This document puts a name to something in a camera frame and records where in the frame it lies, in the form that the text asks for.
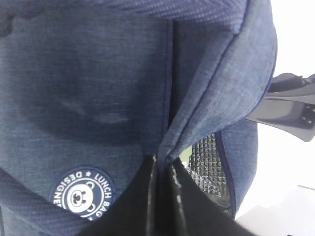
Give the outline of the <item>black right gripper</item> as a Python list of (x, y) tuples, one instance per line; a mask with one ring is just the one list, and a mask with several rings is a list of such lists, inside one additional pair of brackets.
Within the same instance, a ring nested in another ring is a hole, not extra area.
[[(268, 94), (306, 96), (315, 94), (315, 75), (309, 77), (283, 73), (271, 80)], [(280, 99), (263, 99), (246, 117), (294, 135), (304, 142), (315, 137), (315, 105)]]

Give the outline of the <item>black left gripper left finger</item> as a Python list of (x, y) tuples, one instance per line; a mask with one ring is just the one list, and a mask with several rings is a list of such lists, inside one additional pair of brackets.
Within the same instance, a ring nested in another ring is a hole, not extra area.
[(155, 236), (157, 160), (145, 156), (125, 192), (80, 236)]

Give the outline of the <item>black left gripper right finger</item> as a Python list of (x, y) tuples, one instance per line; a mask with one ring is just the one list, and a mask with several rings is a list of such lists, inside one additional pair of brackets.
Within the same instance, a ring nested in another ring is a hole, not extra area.
[(176, 159), (168, 167), (177, 236), (252, 236), (213, 203)]

